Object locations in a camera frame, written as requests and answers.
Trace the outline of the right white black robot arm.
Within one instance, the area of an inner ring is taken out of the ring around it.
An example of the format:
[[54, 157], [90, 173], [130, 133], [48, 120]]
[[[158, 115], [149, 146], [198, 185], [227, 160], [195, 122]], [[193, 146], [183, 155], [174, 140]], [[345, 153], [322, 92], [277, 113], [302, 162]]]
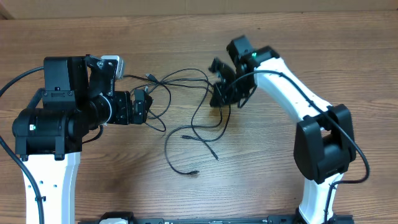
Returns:
[[337, 182], [356, 159], [351, 113], [333, 106], [309, 90], [270, 46], [252, 47], [246, 36], [226, 48], [233, 67], [214, 58], [210, 72], [220, 78], [210, 106], [247, 102], [257, 89], [265, 91], [296, 125], [294, 160], [304, 177], [303, 197], [295, 215], [279, 216], [277, 223], [353, 223], [351, 215], [333, 212]]

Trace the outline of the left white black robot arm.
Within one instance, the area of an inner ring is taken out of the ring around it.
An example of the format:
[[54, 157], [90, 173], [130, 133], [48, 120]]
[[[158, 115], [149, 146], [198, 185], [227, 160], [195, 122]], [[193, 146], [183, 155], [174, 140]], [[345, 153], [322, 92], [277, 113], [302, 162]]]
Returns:
[[117, 91], [117, 55], [46, 57], [45, 86], [12, 125], [24, 175], [27, 223], [73, 223], [83, 138], [107, 124], [146, 122], [151, 97]]

